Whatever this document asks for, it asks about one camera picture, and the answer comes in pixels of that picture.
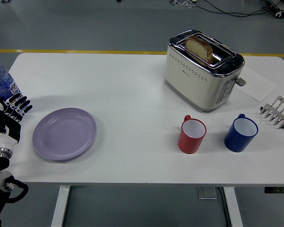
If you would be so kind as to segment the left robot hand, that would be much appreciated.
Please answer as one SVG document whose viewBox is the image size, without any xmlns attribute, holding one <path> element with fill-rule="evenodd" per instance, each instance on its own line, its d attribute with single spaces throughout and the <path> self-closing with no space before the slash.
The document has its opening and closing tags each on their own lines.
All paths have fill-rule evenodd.
<svg viewBox="0 0 284 227">
<path fill-rule="evenodd" d="M 19 143 L 20 122 L 32 108 L 30 100 L 20 93 L 8 99 L 0 97 L 0 150 L 12 150 Z"/>
</svg>

